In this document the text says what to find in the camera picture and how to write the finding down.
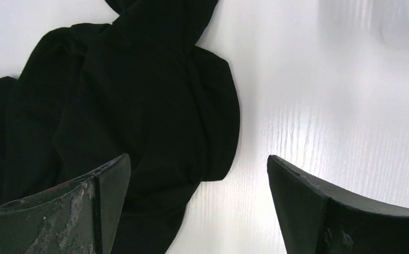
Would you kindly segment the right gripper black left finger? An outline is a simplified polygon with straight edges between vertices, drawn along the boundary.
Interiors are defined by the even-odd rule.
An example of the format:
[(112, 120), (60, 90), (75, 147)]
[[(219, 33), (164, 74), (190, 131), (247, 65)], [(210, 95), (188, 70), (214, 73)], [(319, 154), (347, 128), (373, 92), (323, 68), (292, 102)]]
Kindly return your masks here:
[(127, 154), (0, 206), (0, 253), (110, 253), (131, 174)]

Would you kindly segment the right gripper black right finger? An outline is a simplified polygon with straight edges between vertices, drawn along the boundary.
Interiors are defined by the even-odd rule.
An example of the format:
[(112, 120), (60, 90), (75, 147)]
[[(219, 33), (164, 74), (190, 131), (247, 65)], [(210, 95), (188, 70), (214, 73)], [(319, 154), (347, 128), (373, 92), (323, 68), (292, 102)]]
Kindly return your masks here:
[(409, 253), (409, 208), (353, 193), (276, 155), (267, 173), (288, 253)]

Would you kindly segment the black t-shirt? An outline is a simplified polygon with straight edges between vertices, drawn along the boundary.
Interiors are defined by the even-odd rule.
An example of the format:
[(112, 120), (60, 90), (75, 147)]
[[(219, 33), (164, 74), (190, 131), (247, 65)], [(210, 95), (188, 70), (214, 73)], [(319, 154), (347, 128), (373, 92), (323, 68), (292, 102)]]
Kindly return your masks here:
[(203, 181), (222, 180), (240, 107), (228, 62), (197, 46), (217, 1), (108, 1), (111, 24), (47, 33), (0, 78), (0, 205), (126, 153), (112, 253), (165, 253)]

